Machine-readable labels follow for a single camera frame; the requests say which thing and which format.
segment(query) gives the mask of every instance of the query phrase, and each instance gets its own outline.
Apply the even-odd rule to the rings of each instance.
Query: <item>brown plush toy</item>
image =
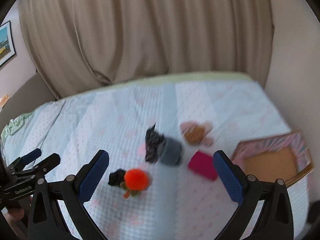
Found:
[[[203,144],[207,147],[213,144],[213,138],[207,136],[212,128],[213,126],[210,122],[199,124],[195,121],[189,121],[180,125],[181,133],[189,144]]]

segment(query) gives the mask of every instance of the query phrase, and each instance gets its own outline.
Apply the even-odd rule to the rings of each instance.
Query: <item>pink box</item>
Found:
[[[213,167],[212,156],[197,151],[188,163],[188,168],[195,173],[198,173],[207,179],[216,180],[218,174]]]

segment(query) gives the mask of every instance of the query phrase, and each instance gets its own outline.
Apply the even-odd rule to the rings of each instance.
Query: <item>cardboard box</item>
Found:
[[[269,138],[242,141],[231,158],[245,174],[261,181],[283,179],[290,186],[313,170],[313,163],[300,130]]]

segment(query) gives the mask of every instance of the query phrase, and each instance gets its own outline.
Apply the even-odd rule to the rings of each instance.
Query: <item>framed picture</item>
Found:
[[[0,67],[15,54],[9,21],[0,26]]]

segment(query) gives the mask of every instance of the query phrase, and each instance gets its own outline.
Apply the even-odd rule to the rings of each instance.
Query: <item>blue gripper pad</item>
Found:
[[[237,202],[241,205],[244,199],[244,190],[241,182],[237,179],[236,175],[233,173],[232,168],[229,165],[234,165],[229,160],[229,165],[221,156],[224,154],[223,151],[217,151],[213,155],[213,166],[217,171],[224,187],[226,188],[231,200]]]
[[[104,150],[99,150],[89,164],[84,165],[76,175],[78,185],[78,199],[80,203],[91,199],[103,174],[109,166],[109,154]]]
[[[39,148],[33,150],[32,152],[28,153],[27,155],[24,155],[21,157],[21,161],[24,165],[28,165],[29,163],[33,162],[37,158],[41,156],[41,150]]]

